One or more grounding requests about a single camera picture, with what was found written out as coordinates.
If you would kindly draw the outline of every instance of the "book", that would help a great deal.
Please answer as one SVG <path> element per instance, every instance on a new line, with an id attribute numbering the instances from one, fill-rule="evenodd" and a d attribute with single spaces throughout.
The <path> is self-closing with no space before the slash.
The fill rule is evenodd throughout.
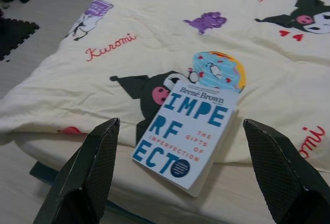
<path id="1" fill-rule="evenodd" d="M 234 116 L 238 95 L 178 81 L 132 159 L 197 197 Z"/>

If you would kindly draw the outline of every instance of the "bedspread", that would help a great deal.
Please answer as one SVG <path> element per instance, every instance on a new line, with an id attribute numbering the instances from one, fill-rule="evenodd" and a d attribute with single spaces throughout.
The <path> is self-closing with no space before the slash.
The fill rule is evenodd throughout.
<path id="1" fill-rule="evenodd" d="M 121 119 L 135 146 L 178 81 L 240 92 L 218 162 L 250 162 L 255 119 L 330 171 L 330 0 L 93 0 L 33 74 L 0 102 L 0 133 L 83 139 Z"/>

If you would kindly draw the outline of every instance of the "floor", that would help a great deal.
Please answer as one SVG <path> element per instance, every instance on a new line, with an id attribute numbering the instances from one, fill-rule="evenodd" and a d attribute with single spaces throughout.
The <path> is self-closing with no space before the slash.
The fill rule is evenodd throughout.
<path id="1" fill-rule="evenodd" d="M 19 1 L 11 3 L 11 7 L 5 10 L 5 17 L 35 22 L 40 29 L 0 61 L 0 98 L 56 51 L 59 42 L 91 1 L 30 0 L 26 4 Z M 35 162 L 13 143 L 0 147 L 1 223 L 33 222 L 50 189 L 28 174 Z M 102 223 L 135 222 L 106 212 Z"/>

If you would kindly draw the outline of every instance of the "bed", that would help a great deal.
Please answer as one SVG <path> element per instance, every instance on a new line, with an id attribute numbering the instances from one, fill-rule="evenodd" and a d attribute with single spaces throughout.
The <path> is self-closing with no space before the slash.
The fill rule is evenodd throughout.
<path id="1" fill-rule="evenodd" d="M 328 5 L 330 0 L 93 0 L 58 51 L 1 100 L 1 141 L 15 141 L 59 169 L 95 126 L 119 117 L 111 201 L 156 223 L 273 223 L 242 120 L 288 136 L 330 182 Z M 228 69 L 228 62 L 236 66 Z M 214 66 L 220 74 L 212 73 Z M 130 159 L 178 80 L 240 93 L 238 115 L 198 198 Z"/>

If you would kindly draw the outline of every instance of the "kuromi character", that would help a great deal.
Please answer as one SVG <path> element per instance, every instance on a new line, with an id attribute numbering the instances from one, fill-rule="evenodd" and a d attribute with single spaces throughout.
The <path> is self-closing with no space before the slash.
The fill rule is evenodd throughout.
<path id="1" fill-rule="evenodd" d="M 147 75 L 123 78 L 117 76 L 110 77 L 110 80 L 117 81 L 132 99 L 140 99 L 140 107 L 145 120 L 137 124 L 136 144 L 164 103 L 174 84 L 177 81 L 193 83 L 195 79 L 196 75 L 194 72 L 190 72 L 189 77 L 185 77 L 183 74 L 175 71 L 158 74 L 151 78 Z"/>
<path id="2" fill-rule="evenodd" d="M 330 33 L 330 6 L 320 0 L 297 0 L 290 15 L 282 14 L 257 22 L 268 22 L 285 28 L 296 28 L 314 34 Z"/>

